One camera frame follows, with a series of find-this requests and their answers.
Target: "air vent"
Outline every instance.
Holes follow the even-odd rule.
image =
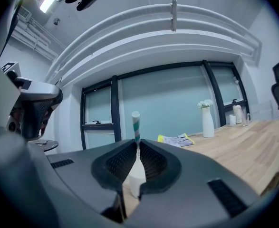
[[[18,14],[19,14],[19,19],[24,23],[28,22],[29,19],[31,18],[31,12],[29,12],[27,9],[25,9],[22,6],[20,7]]]
[[[71,163],[74,163],[71,159],[67,159],[67,160],[63,160],[63,161],[58,161],[58,162],[54,162],[54,163],[51,163],[52,167],[55,169],[55,168],[58,168],[58,167],[62,167],[62,166],[65,166],[65,165],[69,165]]]
[[[246,209],[242,201],[238,199],[222,180],[212,180],[208,182],[208,185],[232,218]]]

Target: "black window frame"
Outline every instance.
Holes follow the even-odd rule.
[[[241,77],[238,73],[238,70],[236,69],[233,62],[213,62],[213,61],[196,61],[196,62],[182,62],[182,63],[173,63],[173,64],[166,64],[166,65],[160,65],[160,66],[153,66],[148,67],[140,70],[136,70],[133,72],[125,73],[122,75],[114,75],[111,78],[101,81],[97,84],[91,85],[87,88],[82,89],[81,94],[81,100],[80,100],[80,130],[81,130],[81,142],[82,142],[82,148],[85,150],[86,147],[86,141],[85,141],[85,130],[113,130],[114,136],[115,136],[115,142],[121,141],[121,129],[120,129],[120,112],[119,112],[119,93],[118,93],[118,80],[141,75],[141,74],[147,74],[151,72],[157,72],[161,70],[166,69],[173,69],[173,68],[179,68],[179,67],[200,67],[203,66],[207,72],[208,78],[211,82],[217,109],[219,112],[219,118],[220,118],[220,126],[226,125],[226,115],[225,113],[232,110],[232,107],[234,105],[241,105],[246,107],[246,112],[250,113],[249,111],[249,104],[245,92],[244,85],[242,83]],[[216,78],[214,76],[214,73],[212,71],[212,68],[216,67],[223,67],[223,68],[230,68],[233,72],[233,75],[236,77],[236,79],[239,81],[239,87],[241,90],[241,94],[243,97],[242,101],[234,102],[229,105],[224,105],[221,91],[218,85],[218,82],[216,81]],[[94,92],[96,90],[105,88],[105,87],[111,87],[111,114],[112,114],[112,123],[106,123],[106,124],[86,124],[85,119],[85,113],[86,113],[86,94],[89,94],[91,92]]]

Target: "magazine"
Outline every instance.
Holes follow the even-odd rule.
[[[184,147],[195,144],[195,142],[185,133],[178,135],[177,137],[166,137],[163,135],[159,135],[157,141],[161,143],[167,143],[176,147]]]

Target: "window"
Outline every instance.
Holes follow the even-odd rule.
[[[87,149],[115,143],[114,130],[86,130],[85,139]]]
[[[116,111],[119,111],[116,90],[116,76],[82,90],[80,119],[83,149],[121,140],[119,112]]]
[[[111,124],[111,87],[96,89],[86,94],[85,124]]]
[[[122,80],[127,139],[134,138],[131,113],[141,115],[141,137],[157,140],[159,134],[178,136],[202,132],[197,103],[211,99],[200,66],[167,69]]]
[[[211,99],[214,126],[229,123],[234,105],[249,113],[246,93],[233,63],[185,62],[112,76],[84,88],[81,97],[83,149],[134,138],[133,111],[141,114],[141,137],[202,132],[197,103]]]
[[[219,85],[224,105],[232,104],[234,99],[236,99],[236,102],[243,100],[240,87],[236,83],[237,79],[230,68],[216,67],[212,69],[212,72]]]

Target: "white ceiling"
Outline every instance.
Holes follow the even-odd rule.
[[[98,0],[90,8],[77,11],[77,3],[60,2],[50,16],[45,28],[66,46],[96,23],[119,12],[132,8],[171,0]],[[262,0],[177,0],[178,4],[198,6],[223,14],[249,28],[258,15]],[[53,24],[54,18],[61,21]]]

